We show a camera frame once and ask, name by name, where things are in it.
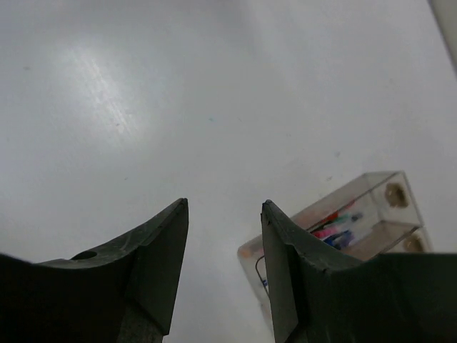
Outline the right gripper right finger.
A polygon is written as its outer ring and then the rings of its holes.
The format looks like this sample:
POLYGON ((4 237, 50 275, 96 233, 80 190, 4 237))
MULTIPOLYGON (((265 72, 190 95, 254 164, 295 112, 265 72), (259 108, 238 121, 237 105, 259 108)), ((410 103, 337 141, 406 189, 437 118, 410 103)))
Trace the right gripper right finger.
POLYGON ((261 211, 277 342, 454 342, 456 255, 350 257, 295 225, 272 201, 261 211))

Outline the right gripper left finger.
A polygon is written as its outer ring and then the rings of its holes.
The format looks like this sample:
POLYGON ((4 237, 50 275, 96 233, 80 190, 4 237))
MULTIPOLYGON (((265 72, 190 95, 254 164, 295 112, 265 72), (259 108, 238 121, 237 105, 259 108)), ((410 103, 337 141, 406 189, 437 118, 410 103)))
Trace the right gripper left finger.
POLYGON ((1 256, 3 342, 161 342, 169 334, 189 230, 177 199, 70 259, 1 256))

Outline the green gel pen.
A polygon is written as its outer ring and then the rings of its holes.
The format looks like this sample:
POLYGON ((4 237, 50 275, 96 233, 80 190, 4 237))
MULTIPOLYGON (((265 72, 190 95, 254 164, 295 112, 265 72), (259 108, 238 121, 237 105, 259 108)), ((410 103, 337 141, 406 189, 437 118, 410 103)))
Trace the green gel pen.
POLYGON ((363 218, 363 214, 361 212, 358 212, 355 214, 346 213, 340 217, 337 217, 335 219, 334 223, 339 224, 339 223, 346 223, 346 222, 357 222, 359 219, 362 219, 362 218, 363 218))

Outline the blue gel pen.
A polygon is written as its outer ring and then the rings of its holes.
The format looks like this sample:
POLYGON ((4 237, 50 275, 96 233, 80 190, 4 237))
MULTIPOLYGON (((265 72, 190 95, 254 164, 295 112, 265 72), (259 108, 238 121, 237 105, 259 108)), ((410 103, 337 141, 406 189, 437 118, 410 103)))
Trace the blue gel pen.
POLYGON ((325 238, 323 242, 337 250, 342 250, 348 247, 353 240, 353 232, 346 230, 325 238))

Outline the red gel pen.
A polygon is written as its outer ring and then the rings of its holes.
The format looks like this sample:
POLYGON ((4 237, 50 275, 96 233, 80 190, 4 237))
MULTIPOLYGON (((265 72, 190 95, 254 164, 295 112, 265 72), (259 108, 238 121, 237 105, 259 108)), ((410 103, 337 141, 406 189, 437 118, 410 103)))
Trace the red gel pen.
POLYGON ((324 217, 321 221, 319 221, 314 227, 313 230, 317 230, 318 228, 324 227, 329 224, 334 224, 335 219, 337 217, 342 216, 343 214, 346 213, 351 213, 350 209, 354 206, 355 201, 349 202, 347 205, 344 205, 340 209, 337 209, 336 211, 332 212, 331 214, 327 215, 324 217))

